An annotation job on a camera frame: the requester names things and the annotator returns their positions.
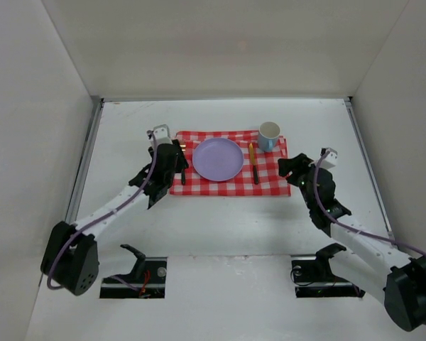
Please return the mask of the black handled gold fork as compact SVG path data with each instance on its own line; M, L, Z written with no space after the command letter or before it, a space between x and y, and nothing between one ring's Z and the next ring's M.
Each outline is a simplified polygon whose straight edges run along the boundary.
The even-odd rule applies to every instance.
M182 185L186 185L186 176L185 176L185 169L189 167L186 157L185 157L185 150L186 145L184 141L179 140L180 150L182 152L181 155L181 169L180 169L180 182Z

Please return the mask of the red white checkered cloth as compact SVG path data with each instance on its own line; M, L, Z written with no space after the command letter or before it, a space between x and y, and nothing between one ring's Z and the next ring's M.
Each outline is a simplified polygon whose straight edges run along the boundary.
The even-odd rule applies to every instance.
M257 130L244 131L179 131L175 138L185 142L185 157L189 168L185 171L186 185L180 182L180 174L170 188L171 195L185 196L289 196L290 186L278 175L278 159L288 157L287 140L279 136L276 147L269 153L258 148ZM231 180L214 182L201 177L192 164L194 149L204 140L226 138L237 143L244 153L241 172ZM249 144L253 143L259 184L253 182L253 169L249 158Z

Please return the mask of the black handled gold knife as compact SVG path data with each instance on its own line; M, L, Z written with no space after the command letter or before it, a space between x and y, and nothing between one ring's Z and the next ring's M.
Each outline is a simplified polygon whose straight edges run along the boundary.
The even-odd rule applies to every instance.
M253 182L255 185L259 184L259 178L258 178L258 170L256 166L256 158L255 158L255 151L253 147L253 143L251 142L248 146L249 150L249 158L253 169Z

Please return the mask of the lilac plastic plate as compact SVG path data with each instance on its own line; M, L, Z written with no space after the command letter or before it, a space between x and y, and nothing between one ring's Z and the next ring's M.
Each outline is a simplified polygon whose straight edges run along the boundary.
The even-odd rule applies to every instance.
M214 182L224 182L241 172L244 153L239 145L230 139L207 139L194 149L192 164L201 177Z

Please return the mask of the blue white ceramic mug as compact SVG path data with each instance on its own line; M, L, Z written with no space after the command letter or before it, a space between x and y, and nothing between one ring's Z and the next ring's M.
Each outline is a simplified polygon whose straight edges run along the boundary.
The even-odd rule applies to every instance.
M277 145L280 127L271 121L260 125L258 130L258 147L265 153L271 152Z

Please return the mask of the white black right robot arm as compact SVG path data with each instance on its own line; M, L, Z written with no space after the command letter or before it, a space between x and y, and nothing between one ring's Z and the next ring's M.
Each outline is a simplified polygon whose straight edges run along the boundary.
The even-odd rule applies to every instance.
M303 153L278 160L279 175L300 190L313 225L334 241L316 253L322 275L343 278L373 296L406 332L426 325L426 252L372 234L354 219L335 198L329 170L336 164L331 148L316 161Z

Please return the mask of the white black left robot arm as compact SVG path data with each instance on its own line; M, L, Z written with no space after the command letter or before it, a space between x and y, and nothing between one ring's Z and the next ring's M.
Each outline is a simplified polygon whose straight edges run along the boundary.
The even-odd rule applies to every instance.
M148 152L152 161L114 199L85 218L53 227L40 265L50 290L65 289L80 296L97 278L107 277L106 263L99 260L100 235L130 209L150 210L168 194L175 175L188 168L177 139L150 147Z

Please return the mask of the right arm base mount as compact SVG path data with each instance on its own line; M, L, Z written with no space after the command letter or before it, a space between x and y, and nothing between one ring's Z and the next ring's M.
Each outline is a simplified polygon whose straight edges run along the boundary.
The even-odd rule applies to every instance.
M295 256L291 260L290 279L295 285L296 298L363 298L358 286L335 276L329 261L346 247L334 243L315 255Z

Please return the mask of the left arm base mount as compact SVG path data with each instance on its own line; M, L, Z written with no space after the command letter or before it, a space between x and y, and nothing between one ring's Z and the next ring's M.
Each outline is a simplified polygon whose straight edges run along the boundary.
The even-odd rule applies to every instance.
M120 247L133 255L130 271L102 279L101 299L163 299L167 278L167 257L147 257L143 252L128 245Z

